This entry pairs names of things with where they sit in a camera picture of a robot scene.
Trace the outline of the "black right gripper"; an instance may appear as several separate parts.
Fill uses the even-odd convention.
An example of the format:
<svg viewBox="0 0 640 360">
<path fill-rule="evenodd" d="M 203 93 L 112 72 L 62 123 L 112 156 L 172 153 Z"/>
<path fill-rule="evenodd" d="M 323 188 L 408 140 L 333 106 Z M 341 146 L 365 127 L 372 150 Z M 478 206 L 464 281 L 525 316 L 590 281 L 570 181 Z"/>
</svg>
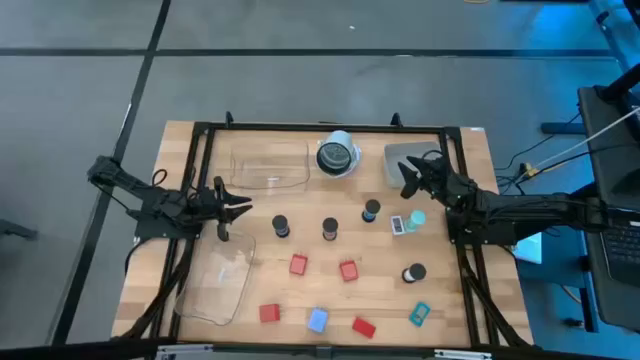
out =
<svg viewBox="0 0 640 360">
<path fill-rule="evenodd" d="M 400 193 L 404 199 L 411 198 L 421 189 L 445 207 L 462 208 L 478 192 L 477 184 L 468 177 L 456 173 L 450 162 L 443 156 L 431 160 L 414 156 L 407 156 L 406 159 L 420 172 L 421 176 L 419 178 L 418 172 L 404 163 L 398 163 L 405 182 Z"/>
</svg>

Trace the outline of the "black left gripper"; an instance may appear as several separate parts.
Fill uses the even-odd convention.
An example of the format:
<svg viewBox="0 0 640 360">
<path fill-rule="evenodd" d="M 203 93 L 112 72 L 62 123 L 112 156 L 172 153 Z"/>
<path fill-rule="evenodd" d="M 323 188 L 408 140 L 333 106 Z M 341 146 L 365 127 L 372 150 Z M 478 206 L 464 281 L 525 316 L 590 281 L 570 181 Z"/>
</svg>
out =
<svg viewBox="0 0 640 360">
<path fill-rule="evenodd" d="M 200 192 L 193 192 L 187 198 L 187 221 L 189 224 L 203 223 L 217 220 L 217 236 L 222 242 L 228 242 L 227 226 L 238 217 L 253 208 L 243 205 L 236 208 L 225 208 L 225 205 L 235 206 L 251 202 L 252 199 L 230 194 L 220 176 L 214 177 L 214 188 L 205 187 Z"/>
</svg>

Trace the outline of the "hourglass with teal caps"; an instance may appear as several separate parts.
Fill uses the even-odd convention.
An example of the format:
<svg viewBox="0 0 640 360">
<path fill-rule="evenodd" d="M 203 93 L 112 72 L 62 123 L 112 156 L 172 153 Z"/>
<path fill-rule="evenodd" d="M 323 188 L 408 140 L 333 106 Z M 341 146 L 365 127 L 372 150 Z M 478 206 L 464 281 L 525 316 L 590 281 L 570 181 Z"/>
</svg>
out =
<svg viewBox="0 0 640 360">
<path fill-rule="evenodd" d="M 426 214 L 420 210 L 414 210 L 404 220 L 404 229 L 406 233 L 417 232 L 426 222 Z"/>
</svg>

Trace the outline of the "hourglass with white sand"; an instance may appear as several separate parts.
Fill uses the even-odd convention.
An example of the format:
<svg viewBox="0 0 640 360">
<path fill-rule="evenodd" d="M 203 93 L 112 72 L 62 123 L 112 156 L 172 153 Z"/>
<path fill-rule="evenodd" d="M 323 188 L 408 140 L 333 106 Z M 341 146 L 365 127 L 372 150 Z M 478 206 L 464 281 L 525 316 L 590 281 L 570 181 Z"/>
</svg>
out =
<svg viewBox="0 0 640 360">
<path fill-rule="evenodd" d="M 401 278 L 405 283 L 411 284 L 423 280 L 426 273 L 427 270 L 424 265 L 414 263 L 402 271 Z"/>
</svg>

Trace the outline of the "teal digital thermometer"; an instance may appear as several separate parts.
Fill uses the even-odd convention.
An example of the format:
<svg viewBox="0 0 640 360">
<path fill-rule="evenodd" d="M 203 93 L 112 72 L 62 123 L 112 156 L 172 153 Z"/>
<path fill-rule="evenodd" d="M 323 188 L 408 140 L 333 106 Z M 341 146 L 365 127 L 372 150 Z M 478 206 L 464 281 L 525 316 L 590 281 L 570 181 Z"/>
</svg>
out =
<svg viewBox="0 0 640 360">
<path fill-rule="evenodd" d="M 409 314 L 408 320 L 416 327 L 421 327 L 431 312 L 431 308 L 424 302 L 417 302 Z"/>
</svg>

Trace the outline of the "light blue wall charger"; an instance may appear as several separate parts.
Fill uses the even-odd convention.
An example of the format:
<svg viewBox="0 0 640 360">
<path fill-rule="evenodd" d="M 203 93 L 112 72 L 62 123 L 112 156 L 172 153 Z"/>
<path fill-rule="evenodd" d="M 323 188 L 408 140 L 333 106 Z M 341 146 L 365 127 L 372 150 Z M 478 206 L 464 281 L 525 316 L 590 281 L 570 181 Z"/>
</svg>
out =
<svg viewBox="0 0 640 360">
<path fill-rule="evenodd" d="M 307 328 L 314 333 L 322 334 L 325 332 L 328 318 L 329 313 L 327 309 L 313 308 L 309 316 Z"/>
</svg>

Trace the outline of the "grey plastic bin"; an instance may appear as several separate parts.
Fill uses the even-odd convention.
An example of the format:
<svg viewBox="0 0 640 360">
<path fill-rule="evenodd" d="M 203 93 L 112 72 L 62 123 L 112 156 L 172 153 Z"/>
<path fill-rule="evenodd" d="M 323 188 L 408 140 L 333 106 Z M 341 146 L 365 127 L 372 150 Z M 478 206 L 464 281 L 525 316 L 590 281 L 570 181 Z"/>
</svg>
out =
<svg viewBox="0 0 640 360">
<path fill-rule="evenodd" d="M 409 169 L 418 171 L 418 169 L 406 159 L 407 156 L 420 158 L 425 153 L 430 152 L 426 158 L 431 160 L 439 157 L 437 152 L 440 151 L 440 146 L 436 142 L 431 141 L 387 144 L 384 147 L 384 169 L 387 185 L 391 188 L 402 188 L 405 185 L 398 163 L 403 163 Z"/>
</svg>

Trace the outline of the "wide clear plastic bin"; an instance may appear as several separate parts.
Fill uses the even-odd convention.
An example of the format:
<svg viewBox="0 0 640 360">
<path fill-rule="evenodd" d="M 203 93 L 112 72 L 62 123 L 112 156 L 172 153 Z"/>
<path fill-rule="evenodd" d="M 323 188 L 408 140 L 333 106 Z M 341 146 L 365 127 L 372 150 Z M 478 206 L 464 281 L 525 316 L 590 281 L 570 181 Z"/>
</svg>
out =
<svg viewBox="0 0 640 360">
<path fill-rule="evenodd" d="M 230 184 L 244 196 L 303 193 L 311 175 L 309 146 L 284 140 L 233 145 L 230 168 Z"/>
</svg>

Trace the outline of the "long clear plastic bin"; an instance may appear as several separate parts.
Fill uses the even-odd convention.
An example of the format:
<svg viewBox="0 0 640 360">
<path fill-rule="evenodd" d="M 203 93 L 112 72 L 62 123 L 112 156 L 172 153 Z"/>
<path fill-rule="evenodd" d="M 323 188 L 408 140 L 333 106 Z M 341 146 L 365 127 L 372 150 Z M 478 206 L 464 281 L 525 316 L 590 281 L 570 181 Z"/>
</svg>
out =
<svg viewBox="0 0 640 360">
<path fill-rule="evenodd" d="M 230 324 L 243 298 L 255 253 L 256 241 L 246 233 L 230 232 L 228 242 L 216 234 L 203 238 L 174 312 L 218 326 Z"/>
</svg>

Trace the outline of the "white box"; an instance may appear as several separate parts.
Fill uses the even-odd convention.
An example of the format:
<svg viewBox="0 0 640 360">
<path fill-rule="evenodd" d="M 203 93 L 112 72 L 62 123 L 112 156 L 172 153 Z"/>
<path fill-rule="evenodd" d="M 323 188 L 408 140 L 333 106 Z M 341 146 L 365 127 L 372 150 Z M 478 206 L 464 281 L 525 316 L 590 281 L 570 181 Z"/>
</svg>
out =
<svg viewBox="0 0 640 360">
<path fill-rule="evenodd" d="M 512 250 L 513 255 L 522 261 L 533 264 L 542 263 L 542 234 L 536 233 L 519 240 Z"/>
</svg>

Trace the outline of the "black stand foot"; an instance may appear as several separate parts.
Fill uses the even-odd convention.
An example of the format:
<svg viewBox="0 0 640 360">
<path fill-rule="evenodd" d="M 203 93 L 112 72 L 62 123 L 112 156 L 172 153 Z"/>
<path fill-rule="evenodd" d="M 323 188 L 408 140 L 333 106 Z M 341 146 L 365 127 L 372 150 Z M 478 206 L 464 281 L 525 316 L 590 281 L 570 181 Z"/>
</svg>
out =
<svg viewBox="0 0 640 360">
<path fill-rule="evenodd" d="M 548 135 L 585 135 L 586 129 L 582 123 L 547 122 L 540 125 L 543 134 Z"/>
</svg>

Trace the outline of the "white rod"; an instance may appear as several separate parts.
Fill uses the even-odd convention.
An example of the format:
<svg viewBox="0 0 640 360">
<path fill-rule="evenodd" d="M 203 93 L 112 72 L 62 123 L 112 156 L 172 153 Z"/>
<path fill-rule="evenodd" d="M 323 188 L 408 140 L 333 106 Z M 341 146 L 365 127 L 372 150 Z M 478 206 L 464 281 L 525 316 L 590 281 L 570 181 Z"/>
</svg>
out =
<svg viewBox="0 0 640 360">
<path fill-rule="evenodd" d="M 630 112 L 628 112 L 627 114 L 621 116 L 620 118 L 618 118 L 617 120 L 615 120 L 614 122 L 610 123 L 609 125 L 605 126 L 604 128 L 600 129 L 598 132 L 596 132 L 595 134 L 591 135 L 590 137 L 586 138 L 585 140 L 583 140 L 582 142 L 575 144 L 574 146 L 567 148 L 557 154 L 554 154 L 538 163 L 536 163 L 534 165 L 535 168 L 540 168 L 542 165 L 545 165 L 547 163 L 549 163 L 552 160 L 555 160 L 556 158 L 559 158 L 562 155 L 568 154 L 578 148 L 580 148 L 583 145 L 588 144 L 589 142 L 591 142 L 592 140 L 598 138 L 599 136 L 601 136 L 602 134 L 608 132 L 610 129 L 616 127 L 618 124 L 622 123 L 623 121 L 635 116 L 636 114 L 640 113 L 640 106 L 635 106 L 632 108 L 632 110 Z"/>
</svg>

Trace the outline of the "black equipment cart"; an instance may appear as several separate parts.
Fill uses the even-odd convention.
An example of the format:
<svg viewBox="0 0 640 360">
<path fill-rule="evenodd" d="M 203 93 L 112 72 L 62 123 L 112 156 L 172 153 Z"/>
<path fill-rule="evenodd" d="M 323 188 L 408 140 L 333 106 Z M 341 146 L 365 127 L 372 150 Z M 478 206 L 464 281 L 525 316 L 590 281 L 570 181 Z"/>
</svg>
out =
<svg viewBox="0 0 640 360">
<path fill-rule="evenodd" d="M 606 86 L 578 90 L 597 192 L 640 212 L 640 63 Z"/>
</svg>

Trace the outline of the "black chair leg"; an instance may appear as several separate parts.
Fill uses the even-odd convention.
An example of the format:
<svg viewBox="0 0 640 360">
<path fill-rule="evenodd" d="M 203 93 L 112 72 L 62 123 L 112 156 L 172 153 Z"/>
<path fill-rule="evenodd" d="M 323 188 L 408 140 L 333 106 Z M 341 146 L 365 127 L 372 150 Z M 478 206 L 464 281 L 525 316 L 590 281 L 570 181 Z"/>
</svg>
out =
<svg viewBox="0 0 640 360">
<path fill-rule="evenodd" d="M 4 235 L 15 235 L 26 240 L 34 240 L 37 232 L 19 224 L 0 219 L 0 236 Z"/>
</svg>

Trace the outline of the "black laptop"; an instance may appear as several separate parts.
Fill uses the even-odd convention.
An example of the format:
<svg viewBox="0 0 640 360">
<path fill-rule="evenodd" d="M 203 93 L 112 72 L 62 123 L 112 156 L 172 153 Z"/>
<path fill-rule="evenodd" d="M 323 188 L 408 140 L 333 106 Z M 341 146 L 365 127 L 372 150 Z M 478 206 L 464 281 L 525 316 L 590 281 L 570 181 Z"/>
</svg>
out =
<svg viewBox="0 0 640 360">
<path fill-rule="evenodd" d="M 586 244 L 601 320 L 640 333 L 640 212 L 615 212 Z"/>
</svg>

